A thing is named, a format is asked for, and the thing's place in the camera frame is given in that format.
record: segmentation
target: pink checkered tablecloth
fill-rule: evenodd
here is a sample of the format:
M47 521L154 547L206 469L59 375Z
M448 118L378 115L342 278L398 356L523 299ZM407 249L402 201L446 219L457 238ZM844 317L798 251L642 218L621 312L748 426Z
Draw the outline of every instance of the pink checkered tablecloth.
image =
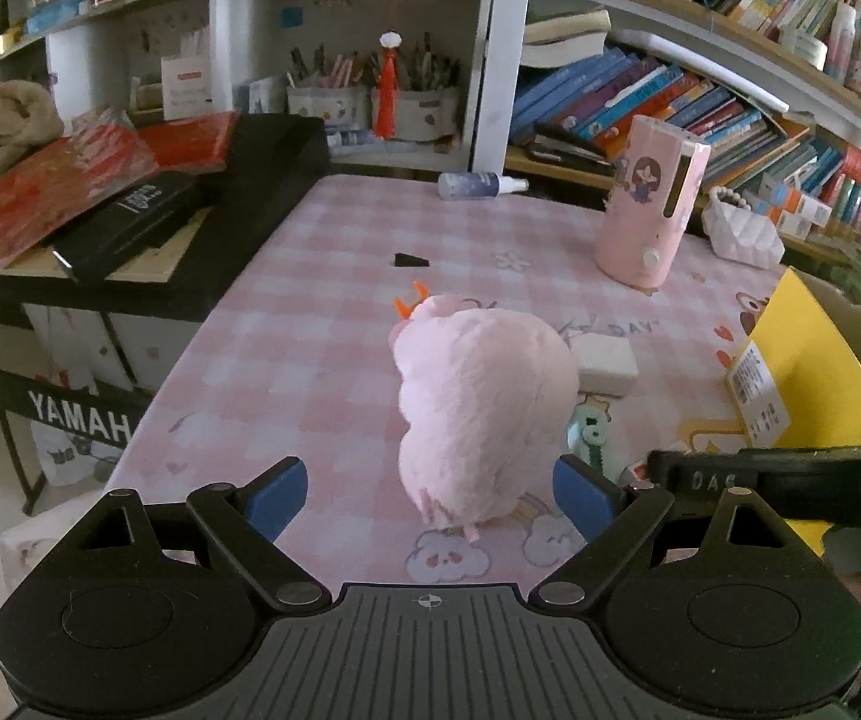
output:
M654 448L743 445L725 365L779 273L717 259L686 236L667 283L644 295L593 264L602 218L520 196L448 202L416 181L324 179L203 324L110 485L135 488L147 503L182 501L296 455L309 495L278 546L332 591L345 581L515 581L528 592L582 546L549 479L473 544L427 531L403 492L406 424L387 343L393 299L412 302L419 279L434 293L533 312L565 338L630 338L640 368L633 392L587 396L600 409L611 478ZM429 268L394 268L398 251Z

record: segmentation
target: red package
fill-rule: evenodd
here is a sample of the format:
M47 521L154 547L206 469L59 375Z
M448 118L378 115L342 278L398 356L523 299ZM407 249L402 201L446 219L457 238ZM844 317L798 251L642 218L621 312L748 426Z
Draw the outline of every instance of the red package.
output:
M236 123L235 112L214 113L144 127L140 136L153 151L160 170L220 172L227 167L227 149Z
M0 271L54 230L158 170L154 153L112 111L32 154L0 178Z

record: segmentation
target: purple book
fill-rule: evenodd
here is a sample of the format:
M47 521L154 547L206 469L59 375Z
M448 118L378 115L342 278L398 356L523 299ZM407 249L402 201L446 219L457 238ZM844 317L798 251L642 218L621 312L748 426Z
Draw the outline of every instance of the purple book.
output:
M585 98L580 98L570 108L561 114L554 124L563 127L567 131L575 129L577 124L584 122L599 111L609 100L616 97L621 91L633 83L637 83L643 76L652 73L661 66L661 63L652 56L644 57L643 61L635 64L630 70L624 71L600 90Z

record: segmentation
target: white quilted bag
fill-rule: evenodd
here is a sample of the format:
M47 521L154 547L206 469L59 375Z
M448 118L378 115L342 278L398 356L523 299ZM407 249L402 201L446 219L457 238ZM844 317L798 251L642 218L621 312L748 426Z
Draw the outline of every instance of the white quilted bag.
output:
M701 220L718 257L770 269L784 256L784 242L769 218L749 208L722 202L715 193Z

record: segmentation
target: pink cylindrical container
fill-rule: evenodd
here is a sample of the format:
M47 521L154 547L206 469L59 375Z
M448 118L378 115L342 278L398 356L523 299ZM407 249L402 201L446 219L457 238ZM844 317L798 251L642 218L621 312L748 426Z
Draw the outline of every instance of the pink cylindrical container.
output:
M670 271L710 145L648 116L634 117L597 236L595 261L614 281L656 290Z

